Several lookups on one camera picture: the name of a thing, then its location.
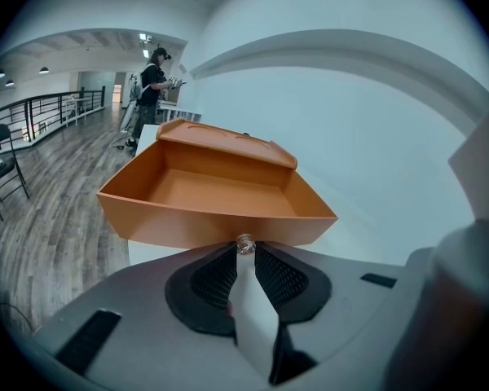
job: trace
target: gray wood flooring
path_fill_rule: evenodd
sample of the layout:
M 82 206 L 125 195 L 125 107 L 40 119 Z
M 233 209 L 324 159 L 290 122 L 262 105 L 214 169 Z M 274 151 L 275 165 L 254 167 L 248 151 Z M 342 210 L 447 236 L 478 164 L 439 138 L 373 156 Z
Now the gray wood flooring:
M 105 108 L 17 152 L 31 200 L 20 189 L 0 204 L 0 303 L 33 329 L 86 289 L 129 265 L 126 240 L 104 217 L 95 193 L 130 160 L 110 147 L 121 112 Z M 3 188 L 15 187 L 18 178 Z M 29 325 L 9 305 L 5 324 Z

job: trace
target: black chair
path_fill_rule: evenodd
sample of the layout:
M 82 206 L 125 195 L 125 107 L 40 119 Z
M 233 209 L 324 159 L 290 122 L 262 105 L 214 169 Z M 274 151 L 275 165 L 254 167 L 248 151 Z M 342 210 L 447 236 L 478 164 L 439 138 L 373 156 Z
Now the black chair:
M 3 201 L 10 196 L 14 191 L 18 190 L 20 187 L 24 188 L 25 195 L 27 198 L 29 198 L 29 193 L 27 192 L 27 184 L 25 183 L 24 176 L 22 175 L 22 172 L 20 171 L 20 167 L 18 166 L 18 161 L 16 160 L 16 154 L 15 154 L 15 149 L 13 148 L 13 140 L 11 138 L 11 131 L 6 125 L 0 125 L 0 142 L 2 140 L 5 140 L 9 138 L 9 141 L 11 143 L 11 152 L 13 154 L 12 158 L 9 158 L 5 161 L 3 161 L 0 164 L 0 179 L 8 175 L 13 169 L 16 168 L 16 175 L 13 177 L 9 178 L 7 181 L 5 181 L 0 188 L 5 186 L 8 182 L 10 182 L 13 178 L 18 177 L 20 179 L 20 185 L 15 188 L 14 190 L 10 191 L 7 193 L 3 198 L 0 197 L 0 203 L 3 203 Z

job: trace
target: black railing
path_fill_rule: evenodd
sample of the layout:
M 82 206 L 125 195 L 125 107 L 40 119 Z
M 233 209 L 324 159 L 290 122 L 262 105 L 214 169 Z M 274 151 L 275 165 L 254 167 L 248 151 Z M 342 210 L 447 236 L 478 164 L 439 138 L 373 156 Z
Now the black railing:
M 79 91 L 30 97 L 0 108 L 0 124 L 9 127 L 15 149 L 27 147 L 66 121 L 74 121 L 84 113 L 102 107 L 104 100 L 105 87 L 102 90 L 82 87 Z

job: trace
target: orange bin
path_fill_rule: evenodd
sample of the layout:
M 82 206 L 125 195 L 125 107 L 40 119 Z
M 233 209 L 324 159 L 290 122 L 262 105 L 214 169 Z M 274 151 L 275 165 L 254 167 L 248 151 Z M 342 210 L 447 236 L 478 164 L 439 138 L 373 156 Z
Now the orange bin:
M 236 240 L 310 244 L 335 213 L 274 142 L 176 119 L 98 192 L 120 237 L 195 248 Z

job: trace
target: person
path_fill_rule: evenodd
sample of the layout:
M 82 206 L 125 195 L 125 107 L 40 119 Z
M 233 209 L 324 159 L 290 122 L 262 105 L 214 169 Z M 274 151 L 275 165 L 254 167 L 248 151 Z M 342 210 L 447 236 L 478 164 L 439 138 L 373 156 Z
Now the person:
M 143 129 L 143 125 L 155 125 L 162 122 L 163 118 L 156 119 L 156 111 L 160 93 L 171 87 L 178 87 L 182 84 L 181 81 L 175 83 L 167 81 L 165 73 L 161 69 L 161 65 L 170 59 L 170 55 L 166 53 L 165 48 L 157 48 L 152 52 L 152 56 L 148 61 L 150 65 L 141 73 L 141 86 L 148 88 L 143 92 L 141 99 L 138 101 L 138 110 L 136 111 L 137 120 L 132 130 L 131 137 L 127 139 L 126 145 L 129 147 L 137 147 L 139 136 Z

